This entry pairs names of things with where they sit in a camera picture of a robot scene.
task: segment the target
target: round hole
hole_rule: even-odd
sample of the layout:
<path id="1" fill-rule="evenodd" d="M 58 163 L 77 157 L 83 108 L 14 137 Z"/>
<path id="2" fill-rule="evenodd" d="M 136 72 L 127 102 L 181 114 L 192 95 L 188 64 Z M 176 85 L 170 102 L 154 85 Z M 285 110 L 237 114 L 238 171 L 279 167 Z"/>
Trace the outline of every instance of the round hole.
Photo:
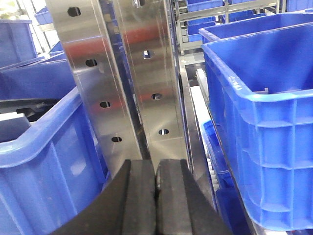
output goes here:
<path id="1" fill-rule="evenodd" d="M 151 96 L 151 98 L 153 99 L 153 100 L 160 100 L 160 99 L 162 99 L 162 94 L 160 94 L 160 93 L 155 93 L 155 94 L 153 94 L 152 96 Z"/>
<path id="2" fill-rule="evenodd" d="M 109 108 L 111 106 L 111 104 L 108 101 L 103 101 L 100 103 L 100 106 L 101 106 L 101 108 L 106 109 L 106 108 Z"/>
<path id="3" fill-rule="evenodd" d="M 145 0 L 133 0 L 133 6 L 136 8 L 142 7 L 145 3 Z"/>
<path id="4" fill-rule="evenodd" d="M 158 133 L 159 133 L 160 135 L 164 136 L 164 135 L 167 135 L 168 133 L 170 133 L 170 131 L 167 130 L 167 129 L 162 129 L 162 130 L 159 130 Z"/>
<path id="5" fill-rule="evenodd" d="M 122 141 L 122 138 L 120 138 L 120 137 L 113 137 L 111 140 L 112 140 L 113 142 L 117 143 L 117 142 L 121 142 L 121 141 Z"/>
<path id="6" fill-rule="evenodd" d="M 143 58 L 150 59 L 154 56 L 154 52 L 152 50 L 145 50 L 143 51 Z"/>
<path id="7" fill-rule="evenodd" d="M 69 16 L 71 17 L 76 17 L 76 16 L 80 16 L 81 15 L 81 12 L 80 12 L 80 9 L 79 7 L 70 7 L 68 10 L 67 10 L 67 13 Z"/>
<path id="8" fill-rule="evenodd" d="M 88 67 L 97 66 L 97 61 L 96 60 L 86 60 L 86 65 Z"/>

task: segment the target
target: shelving rack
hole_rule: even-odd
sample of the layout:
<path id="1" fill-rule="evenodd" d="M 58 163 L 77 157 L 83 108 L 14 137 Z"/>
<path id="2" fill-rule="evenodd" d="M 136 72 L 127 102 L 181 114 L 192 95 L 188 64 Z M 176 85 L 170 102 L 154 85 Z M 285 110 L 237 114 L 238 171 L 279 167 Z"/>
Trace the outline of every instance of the shelving rack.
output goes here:
<path id="1" fill-rule="evenodd" d="M 273 8 L 275 6 L 276 6 L 275 12 L 279 13 L 280 1 L 282 1 L 282 6 L 283 6 L 281 12 L 285 12 L 285 8 L 286 8 L 286 0 L 253 0 L 253 1 L 243 2 L 243 3 L 237 3 L 237 4 L 228 4 L 228 2 L 225 2 L 225 6 L 214 7 L 214 8 L 200 10 L 200 11 L 181 13 L 182 11 L 180 9 L 182 8 L 184 9 L 185 7 L 184 6 L 179 7 L 179 1 L 180 0 L 175 0 L 175 9 L 179 9 L 179 11 L 176 11 L 176 20 L 177 20 L 176 31 L 177 31 L 177 39 L 178 39 L 178 45 L 179 45 L 181 55 L 184 55 L 184 52 L 186 50 L 200 48 L 202 44 L 202 41 L 186 42 L 183 39 L 183 30 L 185 28 L 184 23 L 186 21 L 203 19 L 203 18 L 211 17 L 211 16 L 225 15 L 225 21 L 229 22 L 230 13 L 247 11 L 247 10 L 259 10 L 259 9 L 264 9 L 264 8 Z"/>

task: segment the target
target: metal frame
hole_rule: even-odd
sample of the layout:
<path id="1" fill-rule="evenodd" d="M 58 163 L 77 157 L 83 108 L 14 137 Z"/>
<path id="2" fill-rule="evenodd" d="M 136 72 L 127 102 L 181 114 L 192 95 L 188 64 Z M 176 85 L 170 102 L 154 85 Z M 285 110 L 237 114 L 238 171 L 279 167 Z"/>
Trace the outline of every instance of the metal frame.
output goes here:
<path id="1" fill-rule="evenodd" d="M 278 6 L 276 8 L 276 13 L 279 13 L 279 6 L 280 6 L 281 0 L 254 0 L 254 1 L 247 1 L 243 3 L 237 3 L 237 4 L 228 4 L 225 3 L 225 6 L 220 7 L 214 7 L 206 10 L 201 11 L 193 11 L 193 12 L 187 12 L 187 13 L 180 13 L 180 11 L 176 11 L 176 19 L 177 19 L 177 35 L 178 35 L 178 44 L 180 47 L 180 53 L 181 55 L 184 55 L 184 51 L 200 48 L 202 42 L 196 41 L 196 42 L 183 42 L 182 38 L 182 27 L 184 27 L 185 21 L 190 20 L 197 20 L 202 19 L 206 17 L 211 16 L 220 16 L 225 15 L 225 21 L 229 21 L 229 14 L 240 12 L 240 11 L 246 11 L 246 10 L 255 10 L 255 9 L 262 9 L 267 7 L 273 7 Z M 286 0 L 282 0 L 283 5 L 286 6 Z M 179 9 L 178 0 L 175 0 L 175 9 Z"/>
<path id="2" fill-rule="evenodd" d="M 46 3 L 114 177 L 125 159 L 149 156 L 128 80 L 121 77 L 100 2 L 47 0 Z"/>
<path id="3" fill-rule="evenodd" d="M 170 1 L 113 6 L 154 168 L 161 159 L 189 161 Z"/>

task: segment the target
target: blue plastic crate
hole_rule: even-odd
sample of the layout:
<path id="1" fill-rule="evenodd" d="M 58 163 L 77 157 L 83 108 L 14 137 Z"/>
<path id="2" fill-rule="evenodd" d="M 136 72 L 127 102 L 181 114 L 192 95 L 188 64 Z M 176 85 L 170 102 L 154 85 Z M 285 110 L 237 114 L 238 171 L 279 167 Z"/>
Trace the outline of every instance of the blue plastic crate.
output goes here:
<path id="1" fill-rule="evenodd" d="M 309 24 L 202 45 L 212 118 L 247 212 L 272 230 L 313 228 L 312 40 Z"/>
<path id="2" fill-rule="evenodd" d="M 45 59 L 40 60 L 36 63 L 33 63 L 33 64 L 31 64 L 31 66 L 37 65 L 37 64 L 42 64 L 42 63 L 53 62 L 53 61 L 63 61 L 63 63 L 64 63 L 64 60 L 67 60 L 67 56 L 65 55 L 64 52 L 60 51 L 60 53 L 58 53 L 56 55 L 52 55 L 51 57 L 45 58 Z"/>
<path id="3" fill-rule="evenodd" d="M 36 57 L 34 59 L 18 62 L 16 64 L 12 64 L 12 65 L 8 65 L 8 66 L 5 66 L 5 67 L 2 67 L 2 68 L 0 68 L 0 71 L 31 65 L 33 63 L 41 61 L 42 59 L 44 59 L 44 57 Z"/>
<path id="4" fill-rule="evenodd" d="M 34 17 L 38 21 L 39 25 L 53 23 L 52 16 L 48 11 L 47 7 L 44 7 L 39 12 L 37 12 Z"/>
<path id="5" fill-rule="evenodd" d="M 30 23 L 0 19 L 0 68 L 37 57 Z"/>
<path id="6" fill-rule="evenodd" d="M 61 99 L 75 87 L 67 60 L 1 71 L 0 84 L 0 99 Z"/>
<path id="7" fill-rule="evenodd" d="M 242 3 L 247 1 L 254 1 L 254 0 L 228 0 L 229 4 L 236 4 L 236 3 Z"/>
<path id="8" fill-rule="evenodd" d="M 311 14 L 275 14 L 251 20 L 233 22 L 203 28 L 199 30 L 203 43 L 214 42 L 221 39 L 229 39 L 248 34 L 262 33 L 267 30 L 279 30 L 282 27 L 293 27 L 297 24 L 312 23 Z"/>
<path id="9" fill-rule="evenodd" d="M 190 0 L 187 1 L 187 10 L 189 12 L 192 11 L 200 11 L 205 10 L 209 8 L 214 8 L 218 6 L 223 6 L 223 0 L 209 0 L 209 1 L 203 1 L 203 2 L 197 2 L 197 3 L 189 3 Z"/>
<path id="10" fill-rule="evenodd" d="M 53 48 L 50 50 L 49 52 L 49 55 L 53 56 L 53 55 L 57 55 L 57 54 L 60 54 L 62 53 L 64 50 L 63 50 L 63 47 L 62 47 L 62 44 L 61 42 L 58 42 L 56 45 L 53 46 Z"/>
<path id="11" fill-rule="evenodd" d="M 234 18 L 234 21 L 243 21 L 243 20 L 247 20 L 247 19 L 258 18 L 261 16 L 267 16 L 267 14 L 266 13 L 260 13 L 260 14 L 253 14 L 250 16 L 239 16 L 239 17 Z"/>
<path id="12" fill-rule="evenodd" d="M 202 19 L 198 19 L 198 20 L 187 21 L 187 25 L 201 24 L 201 23 L 206 23 L 206 22 L 210 22 L 210 21 L 216 21 L 215 16 L 202 18 Z"/>
<path id="13" fill-rule="evenodd" d="M 105 181 L 93 136 L 75 88 L 0 143 L 0 234 L 48 234 L 92 202 Z"/>
<path id="14" fill-rule="evenodd" d="M 201 35 L 200 34 L 188 35 L 188 41 L 190 42 L 201 41 Z"/>
<path id="15" fill-rule="evenodd" d="M 286 11 L 300 11 L 307 8 L 313 7 L 312 0 L 287 0 L 286 2 Z"/>
<path id="16" fill-rule="evenodd" d="M 254 12 L 252 10 L 230 13 L 229 14 L 229 22 L 236 21 L 236 18 L 238 18 L 238 17 L 248 17 L 248 16 L 252 16 L 253 14 L 254 14 Z M 220 17 L 221 17 L 222 22 L 225 23 L 226 22 L 225 21 L 226 16 L 222 15 Z"/>
<path id="17" fill-rule="evenodd" d="M 220 188 L 233 188 L 234 182 L 231 179 L 212 121 L 204 123 L 201 128 L 202 137 L 209 153 L 213 169 L 217 174 Z"/>
<path id="18" fill-rule="evenodd" d="M 234 235 L 251 235 L 235 188 L 216 191 L 219 214 Z"/>
<path id="19" fill-rule="evenodd" d="M 203 27 L 209 27 L 215 25 L 215 21 L 198 23 L 187 26 L 188 39 L 190 42 L 201 41 L 201 35 L 199 34 L 199 29 Z"/>
<path id="20" fill-rule="evenodd" d="M 292 235 L 313 235 L 313 230 L 298 230 L 293 231 Z"/>

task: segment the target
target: metal shelf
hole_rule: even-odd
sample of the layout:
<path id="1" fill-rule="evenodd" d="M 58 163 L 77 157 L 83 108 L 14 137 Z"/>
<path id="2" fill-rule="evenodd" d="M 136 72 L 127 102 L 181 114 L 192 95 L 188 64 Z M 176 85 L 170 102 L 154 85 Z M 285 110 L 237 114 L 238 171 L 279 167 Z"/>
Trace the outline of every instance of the metal shelf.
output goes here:
<path id="1" fill-rule="evenodd" d="M 189 55 L 185 55 L 185 56 L 181 56 L 180 57 L 180 61 L 184 62 L 184 65 L 190 65 L 190 64 L 196 64 L 196 63 L 203 63 L 204 62 L 204 59 L 203 59 L 203 53 L 202 52 L 199 52 L 199 53 L 195 53 L 195 54 L 189 54 Z M 207 81 L 206 81 L 206 75 L 205 73 L 202 73 L 202 72 L 197 72 L 197 80 L 198 80 L 198 84 L 199 84 L 199 87 L 200 87 L 200 90 L 201 90 L 201 93 L 203 95 L 203 99 L 205 101 L 205 104 L 206 104 L 206 107 L 209 111 L 209 114 L 211 116 L 211 113 L 210 113 L 210 109 L 209 109 L 209 94 L 208 94 L 208 89 L 207 89 Z M 231 167 L 229 166 L 229 162 L 228 162 L 228 159 L 227 159 L 227 155 L 225 154 L 225 150 L 222 146 L 222 143 L 221 143 L 221 139 L 220 137 L 218 136 L 218 139 L 219 139 L 219 142 L 220 142 L 220 145 L 222 147 L 222 150 L 223 150 L 223 153 L 225 155 L 225 159 L 226 159 L 226 163 L 227 163 L 227 166 L 229 168 L 229 172 L 231 174 L 231 177 L 234 179 L 234 176 L 233 176 L 233 172 L 231 170 Z M 239 190 L 238 190 L 238 187 L 237 187 L 237 183 L 236 181 L 234 180 L 235 182 L 235 188 L 238 192 L 238 194 L 240 195 L 239 193 Z M 244 204 L 243 204 L 243 201 L 242 201 L 242 198 L 240 198 L 240 201 L 241 201 L 241 204 L 242 204 L 242 207 L 244 209 L 244 212 L 245 212 L 245 215 L 246 215 L 246 219 L 247 219 L 247 222 L 248 222 L 248 225 L 249 225 L 249 228 L 251 230 L 251 233 L 253 235 L 292 235 L 291 232 L 282 232 L 282 231 L 272 231 L 272 230 L 267 230 L 265 228 L 262 228 L 261 226 L 257 225 L 256 223 L 254 223 L 251 218 L 248 216 L 247 214 L 247 211 L 244 207 Z"/>
<path id="2" fill-rule="evenodd" d="M 247 1 L 243 3 L 237 3 L 237 4 L 228 4 L 226 2 L 225 6 L 214 7 L 214 8 L 210 8 L 206 10 L 193 11 L 193 12 L 187 12 L 187 13 L 180 13 L 180 11 L 177 11 L 176 12 L 176 20 L 177 20 L 176 31 L 177 31 L 177 38 L 178 38 L 178 44 L 180 47 L 181 55 L 184 55 L 184 52 L 186 50 L 201 47 L 201 41 L 183 42 L 181 28 L 184 26 L 185 21 L 197 20 L 197 19 L 202 19 L 202 18 L 211 17 L 211 16 L 225 15 L 225 21 L 229 22 L 230 13 L 247 11 L 247 10 L 258 10 L 258 9 L 263 9 L 263 8 L 268 8 L 268 7 L 279 6 L 280 1 L 282 1 L 282 4 L 283 4 L 282 12 L 285 12 L 286 7 L 284 6 L 286 6 L 286 0 L 254 0 L 254 1 Z M 177 2 L 177 0 L 175 0 L 175 9 L 179 9 L 179 3 Z M 279 7 L 276 7 L 276 13 L 279 13 Z"/>

